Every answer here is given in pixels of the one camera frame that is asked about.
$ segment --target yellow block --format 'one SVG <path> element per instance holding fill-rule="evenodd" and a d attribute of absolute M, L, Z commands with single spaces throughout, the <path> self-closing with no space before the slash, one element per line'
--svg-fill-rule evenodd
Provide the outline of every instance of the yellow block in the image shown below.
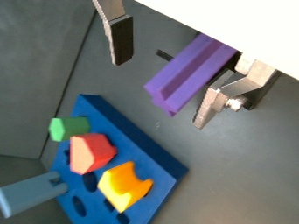
<path fill-rule="evenodd" d="M 140 180 L 132 161 L 104 171 L 97 189 L 102 192 L 114 209 L 122 213 L 148 193 L 153 181 Z"/>

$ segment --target gray table surface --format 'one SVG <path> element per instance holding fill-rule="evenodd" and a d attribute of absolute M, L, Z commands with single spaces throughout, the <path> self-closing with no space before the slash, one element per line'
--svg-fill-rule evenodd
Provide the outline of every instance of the gray table surface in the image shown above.
<path fill-rule="evenodd" d="M 204 130 L 192 116 L 204 91 L 175 118 L 153 106 L 142 85 L 175 55 L 195 30 L 125 1 L 134 17 L 134 57 L 113 67 L 102 24 L 96 17 L 57 116 L 70 113 L 77 94 L 97 94 L 189 167 L 153 223 L 296 224 L 299 222 L 299 82 L 283 75 L 252 111 L 224 110 Z M 50 166 L 57 144 L 46 143 Z"/>

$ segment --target gray wall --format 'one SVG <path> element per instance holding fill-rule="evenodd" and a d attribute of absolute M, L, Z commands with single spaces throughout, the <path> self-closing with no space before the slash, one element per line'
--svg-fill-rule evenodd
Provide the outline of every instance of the gray wall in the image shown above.
<path fill-rule="evenodd" d="M 9 185 L 22 179 L 28 179 L 44 173 L 45 170 L 38 160 L 0 156 L 0 186 Z M 69 220 L 58 207 L 58 203 L 54 199 L 52 199 L 8 219 L 4 218 L 0 212 L 0 223 L 66 224 L 69 223 Z"/>
<path fill-rule="evenodd" d="M 41 155 L 93 10 L 85 0 L 0 2 L 2 155 Z"/>
<path fill-rule="evenodd" d="M 134 57 L 110 65 L 108 42 L 96 18 L 69 81 L 58 116 L 77 94 L 102 95 L 191 171 L 153 223 L 296 224 L 299 222 L 299 81 L 283 75 L 252 111 L 225 110 L 204 130 L 192 126 L 200 91 L 175 118 L 153 106 L 142 85 L 195 31 L 132 1 Z M 41 161 L 50 166 L 56 143 Z"/>

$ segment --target light blue block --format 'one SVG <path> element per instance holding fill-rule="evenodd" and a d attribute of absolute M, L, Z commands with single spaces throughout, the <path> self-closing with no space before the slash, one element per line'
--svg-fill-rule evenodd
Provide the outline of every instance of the light blue block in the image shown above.
<path fill-rule="evenodd" d="M 0 187 L 0 208 L 4 217 L 18 214 L 68 191 L 56 171 Z"/>

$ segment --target shape sorter hole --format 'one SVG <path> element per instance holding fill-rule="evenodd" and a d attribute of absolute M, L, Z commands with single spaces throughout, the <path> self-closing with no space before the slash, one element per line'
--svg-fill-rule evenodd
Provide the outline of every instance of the shape sorter hole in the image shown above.
<path fill-rule="evenodd" d="M 113 212 L 114 208 L 113 208 L 113 206 L 110 205 L 110 203 L 106 199 L 104 200 L 104 205 L 106 206 L 108 211 Z"/>
<path fill-rule="evenodd" d="M 117 214 L 116 219 L 117 219 L 120 224 L 128 224 L 129 223 L 129 219 L 126 218 L 126 216 L 122 213 Z"/>
<path fill-rule="evenodd" d="M 86 190 L 93 193 L 98 189 L 97 188 L 97 176 L 96 176 L 94 172 L 92 171 L 92 172 L 85 173 L 84 175 L 81 175 L 81 178 L 82 178 L 82 183 L 84 183 Z"/>
<path fill-rule="evenodd" d="M 76 209 L 78 215 L 82 217 L 86 216 L 86 209 L 85 209 L 82 202 L 77 196 L 72 197 L 72 205 L 74 206 L 74 209 Z"/>
<path fill-rule="evenodd" d="M 65 150 L 64 155 L 65 155 L 65 158 L 66 158 L 66 165 L 69 165 L 70 164 L 70 150 Z"/>

